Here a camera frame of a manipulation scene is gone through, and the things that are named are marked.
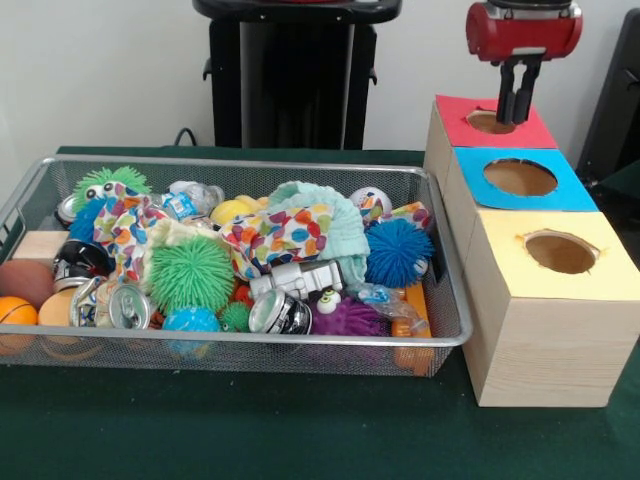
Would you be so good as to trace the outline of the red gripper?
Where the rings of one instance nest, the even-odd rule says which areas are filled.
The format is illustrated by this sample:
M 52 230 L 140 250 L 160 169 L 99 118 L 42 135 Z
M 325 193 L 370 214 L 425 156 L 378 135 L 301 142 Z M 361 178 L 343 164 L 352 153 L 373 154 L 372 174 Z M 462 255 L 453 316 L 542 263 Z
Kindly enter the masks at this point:
M 583 13 L 575 1 L 485 1 L 473 3 L 467 12 L 469 52 L 485 62 L 501 63 L 496 119 L 501 124 L 528 120 L 541 59 L 564 58 L 576 48 L 583 29 Z M 527 57 L 517 93 L 517 62 Z

